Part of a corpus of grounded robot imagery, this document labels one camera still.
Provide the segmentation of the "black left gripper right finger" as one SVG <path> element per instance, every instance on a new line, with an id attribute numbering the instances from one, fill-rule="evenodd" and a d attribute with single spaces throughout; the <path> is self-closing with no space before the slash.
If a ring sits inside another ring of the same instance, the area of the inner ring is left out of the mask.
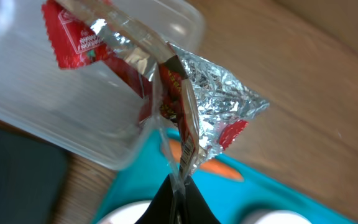
<path id="1" fill-rule="evenodd" d="M 183 224 L 220 224 L 214 216 L 194 180 L 188 176 L 185 180 L 185 199 L 180 205 L 180 217 Z"/>

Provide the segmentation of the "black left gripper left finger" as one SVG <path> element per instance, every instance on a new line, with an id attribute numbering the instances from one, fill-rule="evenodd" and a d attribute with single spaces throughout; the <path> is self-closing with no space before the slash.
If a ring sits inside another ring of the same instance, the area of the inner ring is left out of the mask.
<path id="1" fill-rule="evenodd" d="M 174 224 L 176 208 L 173 199 L 173 189 L 168 175 L 145 213 L 135 224 Z"/>

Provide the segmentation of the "red foil snack wrapper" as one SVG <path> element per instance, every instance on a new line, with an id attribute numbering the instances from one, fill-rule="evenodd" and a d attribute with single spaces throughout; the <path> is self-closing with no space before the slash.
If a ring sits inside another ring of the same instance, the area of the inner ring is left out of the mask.
<path id="1" fill-rule="evenodd" d="M 163 40 L 109 1 L 46 1 L 41 10 L 58 66 L 104 62 L 144 100 L 139 122 L 159 130 L 169 161 L 163 122 L 178 128 L 181 157 L 170 175 L 176 193 L 269 106 L 229 70 Z"/>

